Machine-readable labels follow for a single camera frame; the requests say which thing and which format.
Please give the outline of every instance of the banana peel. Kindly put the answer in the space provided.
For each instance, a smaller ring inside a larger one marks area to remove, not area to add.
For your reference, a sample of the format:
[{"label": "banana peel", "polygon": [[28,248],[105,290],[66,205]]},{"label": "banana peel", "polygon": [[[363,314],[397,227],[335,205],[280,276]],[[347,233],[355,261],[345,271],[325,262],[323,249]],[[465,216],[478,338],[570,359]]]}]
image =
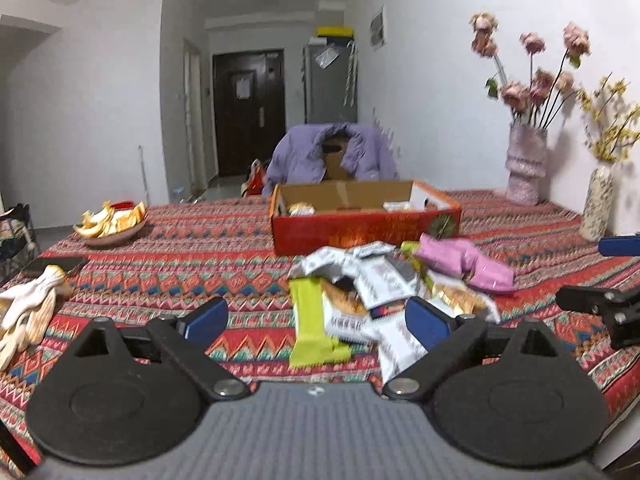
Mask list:
[{"label": "banana peel", "polygon": [[135,208],[116,211],[110,202],[102,203],[103,210],[97,214],[86,211],[82,225],[74,225],[76,233],[84,238],[101,238],[131,229],[145,219],[146,206],[140,202]]}]

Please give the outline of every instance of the green leaf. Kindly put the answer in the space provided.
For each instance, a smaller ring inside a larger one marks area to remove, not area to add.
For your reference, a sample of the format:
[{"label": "green leaf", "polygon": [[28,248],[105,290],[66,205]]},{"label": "green leaf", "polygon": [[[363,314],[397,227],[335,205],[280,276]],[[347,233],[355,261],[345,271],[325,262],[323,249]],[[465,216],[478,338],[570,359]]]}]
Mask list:
[{"label": "green leaf", "polygon": [[580,68],[580,56],[569,56],[569,55],[567,55],[566,58],[569,60],[569,63],[571,63],[572,67]]}]

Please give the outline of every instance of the dark brown door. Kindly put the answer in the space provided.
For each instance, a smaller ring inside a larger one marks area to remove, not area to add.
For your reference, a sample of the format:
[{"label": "dark brown door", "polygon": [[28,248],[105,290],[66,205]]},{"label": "dark brown door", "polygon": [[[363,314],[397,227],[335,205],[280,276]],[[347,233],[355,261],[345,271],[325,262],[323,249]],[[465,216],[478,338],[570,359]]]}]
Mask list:
[{"label": "dark brown door", "polygon": [[213,57],[220,176],[245,174],[256,158],[271,158],[284,136],[283,63],[281,50]]}]

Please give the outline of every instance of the doorway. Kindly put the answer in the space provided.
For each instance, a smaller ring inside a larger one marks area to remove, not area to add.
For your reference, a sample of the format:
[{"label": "doorway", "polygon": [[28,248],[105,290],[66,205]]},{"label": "doorway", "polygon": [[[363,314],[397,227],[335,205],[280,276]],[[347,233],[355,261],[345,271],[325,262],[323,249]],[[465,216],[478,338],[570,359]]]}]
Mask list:
[{"label": "doorway", "polygon": [[202,88],[200,51],[184,42],[184,126],[186,133],[191,195],[198,196],[207,189],[202,126]]},{"label": "doorway", "polygon": [[220,176],[246,174],[286,133],[284,51],[213,56],[213,87]]}]

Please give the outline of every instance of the chair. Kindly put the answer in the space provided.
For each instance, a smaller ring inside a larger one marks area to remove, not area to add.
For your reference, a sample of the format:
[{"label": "chair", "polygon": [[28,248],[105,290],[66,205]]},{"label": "chair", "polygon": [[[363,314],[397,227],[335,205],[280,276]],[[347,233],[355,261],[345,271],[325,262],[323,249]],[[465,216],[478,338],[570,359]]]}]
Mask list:
[{"label": "chair", "polygon": [[0,214],[0,262],[4,263],[2,281],[13,277],[40,254],[31,222],[29,205],[18,204]]}]

